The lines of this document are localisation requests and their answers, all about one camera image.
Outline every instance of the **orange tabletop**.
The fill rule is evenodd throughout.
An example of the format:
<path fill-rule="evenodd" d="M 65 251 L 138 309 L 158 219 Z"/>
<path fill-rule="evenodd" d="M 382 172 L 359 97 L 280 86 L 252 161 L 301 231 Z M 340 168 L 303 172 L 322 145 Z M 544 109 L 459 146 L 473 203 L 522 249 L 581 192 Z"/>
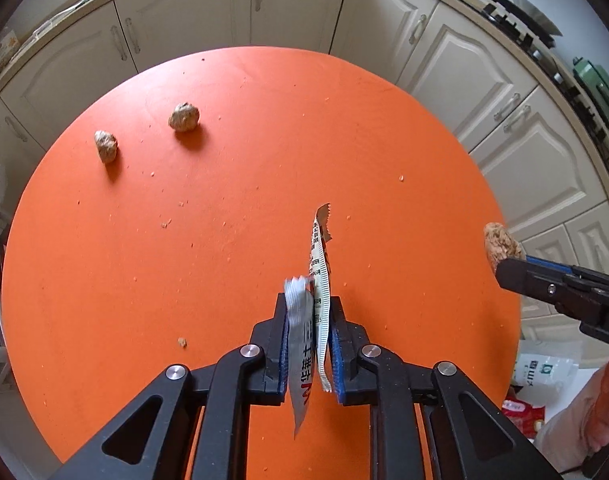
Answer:
<path fill-rule="evenodd" d="M 200 128 L 175 134 L 167 120 L 186 101 Z M 120 144 L 106 168 L 96 130 Z M 519 305 L 485 259 L 483 227 L 502 216 L 473 160 L 378 76 L 313 52 L 231 48 L 110 91 L 22 195 L 4 329 L 56 455 L 70 457 L 166 365 L 198 368 L 248 342 L 284 279 L 308 272 L 325 202 L 347 319 L 407 362 L 456 362 L 500 403 Z M 366 407 L 342 408 L 318 383 L 295 441 L 293 430 L 288 399 L 251 410 L 248 478 L 368 478 Z"/>

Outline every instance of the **white cabinet door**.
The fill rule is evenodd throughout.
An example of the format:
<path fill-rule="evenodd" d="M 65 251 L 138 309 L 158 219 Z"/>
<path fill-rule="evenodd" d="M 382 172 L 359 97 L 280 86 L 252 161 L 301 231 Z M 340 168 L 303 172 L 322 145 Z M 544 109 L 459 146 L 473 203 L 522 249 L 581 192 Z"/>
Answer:
<path fill-rule="evenodd" d="M 111 2 L 56 36 L 0 96 L 43 148 L 97 99 L 136 74 Z"/>
<path fill-rule="evenodd" d="M 609 274 L 609 203 L 569 220 L 565 226 L 579 264 Z"/>
<path fill-rule="evenodd" d="M 526 254 L 560 264 L 577 265 L 577 258 L 564 225 L 543 232 L 522 242 Z M 556 314 L 552 305 L 522 296 L 522 317 L 538 317 Z"/>
<path fill-rule="evenodd" d="M 44 150 L 0 100 L 0 210 L 13 216 Z"/>
<path fill-rule="evenodd" d="M 439 4 L 398 86 L 470 152 L 535 88 L 519 61 L 451 7 Z"/>
<path fill-rule="evenodd" d="M 116 0 L 139 72 L 169 59 L 249 44 L 251 0 Z"/>
<path fill-rule="evenodd" d="M 396 83 L 437 0 L 344 0 L 331 54 Z"/>
<path fill-rule="evenodd" d="M 342 0 L 252 0 L 251 43 L 329 53 Z"/>
<path fill-rule="evenodd" d="M 522 242 L 524 251 L 529 256 L 551 260 L 559 264 L 577 265 L 577 258 L 571 245 L 571 239 L 564 225 L 543 232 Z"/>
<path fill-rule="evenodd" d="M 529 95 L 471 156 L 519 241 L 606 199 L 582 143 L 542 88 Z"/>

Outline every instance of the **torn plastic wrapper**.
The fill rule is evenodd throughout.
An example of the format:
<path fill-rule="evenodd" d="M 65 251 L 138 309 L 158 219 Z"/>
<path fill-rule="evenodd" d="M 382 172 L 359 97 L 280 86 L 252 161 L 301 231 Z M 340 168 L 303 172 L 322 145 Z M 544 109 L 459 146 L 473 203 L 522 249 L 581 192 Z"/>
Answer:
<path fill-rule="evenodd" d="M 318 360 L 319 380 L 325 392 L 332 391 L 331 382 L 324 370 L 324 360 L 329 342 L 329 310 L 331 309 L 331 283 L 329 282 L 329 265 L 327 263 L 325 243 L 331 240 L 327 221 L 329 204 L 318 208 L 313 220 L 311 236 L 311 262 L 309 273 L 313 278 L 313 298 L 315 305 L 316 355 Z"/>
<path fill-rule="evenodd" d="M 284 282 L 286 316 L 289 320 L 289 391 L 298 434 L 306 415 L 313 372 L 313 296 L 307 289 L 310 278 L 300 276 Z"/>

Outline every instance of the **snack wrapper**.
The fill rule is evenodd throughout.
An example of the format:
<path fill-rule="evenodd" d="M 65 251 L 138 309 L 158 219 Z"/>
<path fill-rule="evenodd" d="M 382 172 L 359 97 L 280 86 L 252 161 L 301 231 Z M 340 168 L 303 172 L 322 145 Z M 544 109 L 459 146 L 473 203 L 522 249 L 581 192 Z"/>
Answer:
<path fill-rule="evenodd" d="M 284 282 L 289 320 L 289 391 L 296 420 L 294 436 L 306 416 L 315 371 L 313 295 L 307 288 L 309 281 L 309 278 L 300 276 Z"/>

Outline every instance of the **plastic bag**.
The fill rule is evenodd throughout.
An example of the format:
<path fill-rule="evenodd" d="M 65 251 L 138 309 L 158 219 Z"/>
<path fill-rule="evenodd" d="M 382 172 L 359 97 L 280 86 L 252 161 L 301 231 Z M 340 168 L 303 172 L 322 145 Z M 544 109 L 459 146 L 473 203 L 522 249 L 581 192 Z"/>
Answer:
<path fill-rule="evenodd" d="M 582 358 L 580 341 L 521 340 L 513 378 L 518 386 L 552 386 L 561 390 L 575 378 Z"/>

